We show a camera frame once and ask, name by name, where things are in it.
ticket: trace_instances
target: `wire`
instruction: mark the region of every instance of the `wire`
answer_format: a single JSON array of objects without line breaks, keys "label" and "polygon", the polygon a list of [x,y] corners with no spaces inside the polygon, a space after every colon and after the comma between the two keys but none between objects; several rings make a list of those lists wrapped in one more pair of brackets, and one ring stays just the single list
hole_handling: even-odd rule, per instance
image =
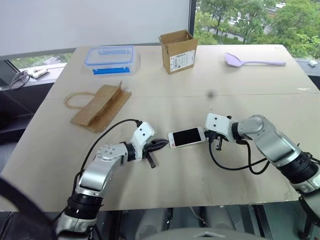
[{"label": "wire", "polygon": [[[226,166],[222,166],[220,163],[218,163],[217,162],[217,160],[215,159],[215,157],[214,157],[214,155],[213,155],[213,153],[212,153],[212,143],[211,142],[209,142],[209,152],[210,152],[210,156],[211,156],[211,158],[212,158],[212,160],[214,161],[214,163],[219,167],[219,168],[221,168],[221,169],[224,169],[224,170],[228,170],[228,171],[238,171],[238,170],[243,170],[243,169],[247,169],[247,168],[249,168],[249,165],[246,165],[246,166],[242,166],[242,167],[236,167],[236,168],[230,168],[230,167],[226,167]],[[254,163],[252,163],[252,164],[250,164],[251,165],[251,167],[252,166],[255,166],[255,165],[257,165],[257,164],[260,164],[260,163],[262,163],[262,162],[264,162],[264,161],[266,161],[267,159],[266,158],[263,158],[263,159],[261,159],[261,160],[259,160],[259,161],[256,161],[256,162],[254,162]]]},{"label": "wire", "polygon": [[0,231],[0,239],[3,239],[5,237],[6,230],[10,224],[9,221],[13,218],[13,216],[14,216],[14,213],[12,211],[9,212],[9,214],[6,216],[5,222],[4,222],[2,229]]},{"label": "wire", "polygon": [[252,168],[252,164],[251,164],[251,148],[250,148],[250,144],[249,144],[247,141],[245,141],[245,140],[243,140],[243,143],[246,145],[246,147],[247,147],[247,149],[248,149],[248,166],[249,166],[250,172],[251,172],[252,174],[254,174],[254,175],[263,174],[263,173],[267,170],[267,168],[269,167],[270,162],[268,161],[268,162],[265,164],[264,168],[262,168],[262,170],[260,170],[260,171],[254,171],[253,168]]},{"label": "wire", "polygon": [[74,179],[73,179],[73,187],[72,187],[72,194],[75,193],[79,175],[80,175],[80,172],[78,172],[78,173],[74,176]]},{"label": "wire", "polygon": [[29,81],[29,79],[30,79],[30,76],[28,75],[27,70],[17,72],[9,84],[9,89],[19,90]]},{"label": "wire", "polygon": [[122,124],[122,123],[125,123],[125,122],[135,122],[137,124],[137,126],[140,126],[141,125],[141,121],[140,120],[137,120],[137,119],[125,119],[125,120],[122,120],[122,121],[119,121],[117,122],[116,124],[114,124],[113,126],[111,126],[108,130],[106,130],[105,132],[103,132],[96,140],[95,142],[92,144],[92,146],[90,147],[90,150],[88,151],[87,155],[85,156],[85,159],[82,163],[82,166],[81,166],[81,169],[80,169],[80,172],[79,172],[79,175],[80,177],[82,176],[82,173],[84,172],[85,170],[85,166],[86,166],[86,163],[88,161],[88,158],[92,152],[92,150],[94,149],[94,147],[96,146],[96,144],[107,134],[109,133],[113,128],[115,128],[116,126]]},{"label": "wire", "polygon": [[311,157],[311,160],[315,161],[315,163],[319,164],[320,165],[320,160],[316,159],[315,157]]},{"label": "wire", "polygon": [[98,239],[99,240],[104,240],[104,238],[101,235],[101,232],[99,231],[99,228],[98,228],[97,224],[95,224],[93,227],[94,227],[96,235],[98,236]]},{"label": "wire", "polygon": [[91,95],[91,96],[96,96],[94,93],[92,92],[88,92],[88,91],[79,91],[79,92],[73,92],[70,93],[68,96],[65,97],[63,103],[64,105],[69,108],[69,109],[82,109],[83,106],[71,106],[70,104],[68,104],[68,101],[73,98],[74,96],[80,96],[80,95]]},{"label": "wire", "polygon": [[194,215],[197,219],[199,219],[199,220],[200,220],[201,222],[203,222],[208,228],[210,228],[209,223],[207,223],[202,217],[198,216],[198,215],[195,213],[195,211],[194,211],[194,209],[192,208],[192,206],[190,207],[190,209],[191,209],[193,215]]}]

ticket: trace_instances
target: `blue container lid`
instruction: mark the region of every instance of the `blue container lid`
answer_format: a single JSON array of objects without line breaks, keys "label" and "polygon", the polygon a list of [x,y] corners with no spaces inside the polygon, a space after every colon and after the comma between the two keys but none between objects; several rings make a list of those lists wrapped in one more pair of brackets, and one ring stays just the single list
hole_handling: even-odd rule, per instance
[{"label": "blue container lid", "polygon": [[84,64],[87,66],[130,64],[133,61],[134,46],[94,47],[87,53]]}]

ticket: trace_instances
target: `small white device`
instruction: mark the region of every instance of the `small white device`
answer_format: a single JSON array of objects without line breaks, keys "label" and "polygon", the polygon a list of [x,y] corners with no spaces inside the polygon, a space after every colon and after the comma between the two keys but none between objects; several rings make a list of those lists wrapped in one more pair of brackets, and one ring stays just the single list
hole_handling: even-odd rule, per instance
[{"label": "small white device", "polygon": [[317,66],[318,62],[315,61],[315,60],[310,60],[310,61],[309,61],[309,64],[310,64],[311,67],[314,68],[315,66]]},{"label": "small white device", "polygon": [[168,138],[170,148],[172,149],[201,143],[206,140],[204,128],[201,126],[181,131],[169,132]]},{"label": "small white device", "polygon": [[42,75],[45,75],[48,72],[48,69],[34,69],[32,72],[28,71],[28,75],[33,79],[40,78]]}]

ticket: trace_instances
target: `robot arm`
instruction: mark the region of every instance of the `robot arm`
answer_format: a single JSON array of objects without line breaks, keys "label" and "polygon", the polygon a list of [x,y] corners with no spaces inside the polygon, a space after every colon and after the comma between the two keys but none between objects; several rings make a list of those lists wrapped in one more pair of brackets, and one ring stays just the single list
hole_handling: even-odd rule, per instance
[{"label": "robot arm", "polygon": [[299,201],[308,217],[320,226],[320,169],[311,161],[311,155],[303,152],[286,135],[264,116],[253,115],[241,121],[209,113],[205,127],[234,143],[252,140],[259,151],[301,194]]},{"label": "robot arm", "polygon": [[94,160],[80,176],[75,191],[68,198],[66,209],[57,221],[57,235],[63,231],[88,233],[91,230],[108,191],[107,185],[123,162],[147,158],[151,167],[155,167],[149,153],[161,149],[168,141],[156,139],[148,143],[154,134],[153,128],[143,122],[133,133],[130,143],[103,145],[97,150]]}]

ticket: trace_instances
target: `phone screen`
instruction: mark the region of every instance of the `phone screen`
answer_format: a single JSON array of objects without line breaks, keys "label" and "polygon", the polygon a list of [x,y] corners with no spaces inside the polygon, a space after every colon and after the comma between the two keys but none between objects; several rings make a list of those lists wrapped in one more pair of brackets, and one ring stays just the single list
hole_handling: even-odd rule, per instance
[{"label": "phone screen", "polygon": [[198,128],[174,132],[173,138],[176,147],[201,141]]}]

